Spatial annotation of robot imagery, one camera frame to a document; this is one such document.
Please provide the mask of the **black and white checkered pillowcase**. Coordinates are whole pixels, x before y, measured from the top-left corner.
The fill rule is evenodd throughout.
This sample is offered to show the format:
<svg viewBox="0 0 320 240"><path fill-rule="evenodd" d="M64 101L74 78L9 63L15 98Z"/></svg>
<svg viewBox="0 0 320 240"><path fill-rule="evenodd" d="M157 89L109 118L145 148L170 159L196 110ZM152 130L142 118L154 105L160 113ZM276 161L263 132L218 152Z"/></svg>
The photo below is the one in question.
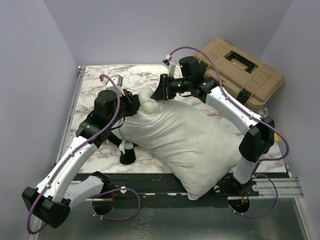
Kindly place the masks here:
<svg viewBox="0 0 320 240"><path fill-rule="evenodd" d="M112 130L107 139L117 147L117 156L121 164L130 165L136 161L135 145L123 138L120 129Z"/></svg>

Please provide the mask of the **white pillow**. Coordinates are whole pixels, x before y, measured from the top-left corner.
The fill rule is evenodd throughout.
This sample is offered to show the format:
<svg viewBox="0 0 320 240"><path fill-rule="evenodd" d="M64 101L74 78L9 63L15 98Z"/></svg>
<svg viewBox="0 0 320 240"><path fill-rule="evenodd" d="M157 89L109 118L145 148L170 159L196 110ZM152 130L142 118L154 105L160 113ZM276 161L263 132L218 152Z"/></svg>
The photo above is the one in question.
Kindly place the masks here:
<svg viewBox="0 0 320 240"><path fill-rule="evenodd" d="M126 117L120 134L163 161L195 201L239 164L241 140L196 107L152 94L149 87L138 92L138 112Z"/></svg>

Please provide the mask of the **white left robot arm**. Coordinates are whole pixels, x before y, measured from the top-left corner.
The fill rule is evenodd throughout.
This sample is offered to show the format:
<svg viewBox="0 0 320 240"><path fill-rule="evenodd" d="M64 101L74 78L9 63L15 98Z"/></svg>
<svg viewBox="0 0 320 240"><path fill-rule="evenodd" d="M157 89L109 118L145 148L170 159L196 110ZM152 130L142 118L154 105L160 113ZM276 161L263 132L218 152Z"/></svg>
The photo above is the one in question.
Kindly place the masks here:
<svg viewBox="0 0 320 240"><path fill-rule="evenodd" d="M71 186L80 168L99 147L109 141L119 152L124 165L136 160L135 144L125 141L117 133L127 117L138 112L138 95L127 90L102 90L94 100L93 111L79 125L72 143L52 171L35 188L26 187L22 199L29 211L52 228L67 219L72 208L90 197L109 198L106 207L94 203L96 215L104 218L114 207L117 191L111 179L96 171L86 180Z"/></svg>

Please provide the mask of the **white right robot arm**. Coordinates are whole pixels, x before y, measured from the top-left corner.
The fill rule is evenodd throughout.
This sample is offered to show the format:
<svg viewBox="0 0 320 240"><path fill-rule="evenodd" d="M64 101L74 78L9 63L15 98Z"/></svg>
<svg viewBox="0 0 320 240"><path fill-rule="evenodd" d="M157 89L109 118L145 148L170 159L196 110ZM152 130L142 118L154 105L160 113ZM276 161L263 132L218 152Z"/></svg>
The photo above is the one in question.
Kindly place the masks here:
<svg viewBox="0 0 320 240"><path fill-rule="evenodd" d="M248 184L258 167L258 161L274 145L274 120L267 116L250 111L235 98L222 92L223 88L212 77L182 77L174 78L161 74L158 87L151 95L156 101L171 100L177 94L189 92L191 96L215 108L224 114L242 133L243 139L238 147L241 154L229 189L240 196L248 189Z"/></svg>

